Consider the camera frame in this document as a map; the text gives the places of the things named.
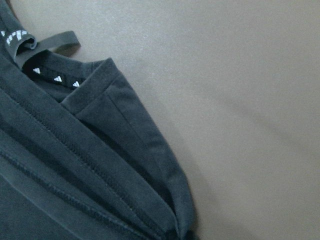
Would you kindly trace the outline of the black graphic t-shirt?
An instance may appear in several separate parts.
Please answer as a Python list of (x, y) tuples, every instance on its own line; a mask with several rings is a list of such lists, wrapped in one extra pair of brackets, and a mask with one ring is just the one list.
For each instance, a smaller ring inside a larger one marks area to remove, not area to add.
[(0, 3), (0, 237), (195, 240), (187, 178), (111, 58), (52, 52)]

